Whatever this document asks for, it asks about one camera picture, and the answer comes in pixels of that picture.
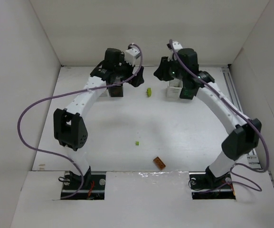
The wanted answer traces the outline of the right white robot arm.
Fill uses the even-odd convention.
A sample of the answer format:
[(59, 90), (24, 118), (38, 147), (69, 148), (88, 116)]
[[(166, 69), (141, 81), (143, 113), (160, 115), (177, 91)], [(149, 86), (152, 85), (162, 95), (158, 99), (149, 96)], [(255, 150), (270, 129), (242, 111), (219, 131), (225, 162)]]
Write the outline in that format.
[(167, 97), (200, 99), (223, 124), (228, 136), (222, 142), (222, 151), (205, 171), (205, 182), (213, 187), (223, 179), (244, 154), (256, 148), (262, 124), (241, 113), (221, 92), (214, 78), (201, 71), (194, 49), (183, 48), (177, 41), (168, 45), (171, 55), (162, 57), (154, 76), (168, 81)]

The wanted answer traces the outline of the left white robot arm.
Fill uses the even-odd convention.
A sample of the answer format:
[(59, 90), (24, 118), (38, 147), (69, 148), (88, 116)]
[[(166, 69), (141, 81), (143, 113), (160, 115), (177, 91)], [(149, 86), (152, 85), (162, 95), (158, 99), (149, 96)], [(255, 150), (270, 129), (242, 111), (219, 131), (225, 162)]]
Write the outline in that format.
[(72, 171), (66, 178), (87, 186), (91, 179), (91, 167), (86, 160), (86, 140), (88, 131), (85, 118), (98, 97), (108, 88), (121, 88), (127, 82), (138, 87), (144, 82), (144, 67), (135, 71), (135, 62), (142, 56), (136, 44), (130, 44), (125, 51), (108, 48), (104, 59), (92, 70), (84, 92), (80, 93), (64, 109), (56, 109), (53, 114), (54, 138), (66, 148), (68, 157), (78, 166), (78, 174)]

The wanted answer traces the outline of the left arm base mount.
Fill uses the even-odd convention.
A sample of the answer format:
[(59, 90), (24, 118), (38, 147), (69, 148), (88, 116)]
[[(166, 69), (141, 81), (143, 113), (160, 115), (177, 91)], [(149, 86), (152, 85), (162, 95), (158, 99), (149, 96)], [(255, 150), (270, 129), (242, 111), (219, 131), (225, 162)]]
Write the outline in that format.
[(64, 177), (59, 177), (58, 181), (62, 183), (61, 200), (104, 200), (106, 172), (91, 172), (90, 180), (77, 193), (75, 192), (80, 187), (80, 181), (74, 180), (70, 172), (65, 172)]

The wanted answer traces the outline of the orange lego plate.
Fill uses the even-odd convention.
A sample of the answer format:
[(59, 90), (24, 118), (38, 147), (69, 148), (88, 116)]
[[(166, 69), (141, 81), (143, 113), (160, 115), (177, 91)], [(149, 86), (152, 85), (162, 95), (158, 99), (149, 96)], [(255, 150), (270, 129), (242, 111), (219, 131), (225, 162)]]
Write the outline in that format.
[(159, 157), (153, 159), (153, 163), (157, 166), (159, 170), (163, 170), (166, 167), (165, 163)]

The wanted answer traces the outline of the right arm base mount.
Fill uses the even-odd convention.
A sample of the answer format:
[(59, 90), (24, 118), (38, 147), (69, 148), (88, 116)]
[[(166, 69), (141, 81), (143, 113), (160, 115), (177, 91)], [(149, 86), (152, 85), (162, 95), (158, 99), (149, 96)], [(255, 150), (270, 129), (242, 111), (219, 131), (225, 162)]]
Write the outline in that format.
[(191, 189), (193, 200), (235, 200), (235, 191), (232, 184), (226, 182), (231, 180), (227, 173), (214, 183), (207, 180), (205, 172), (190, 172), (188, 186)]

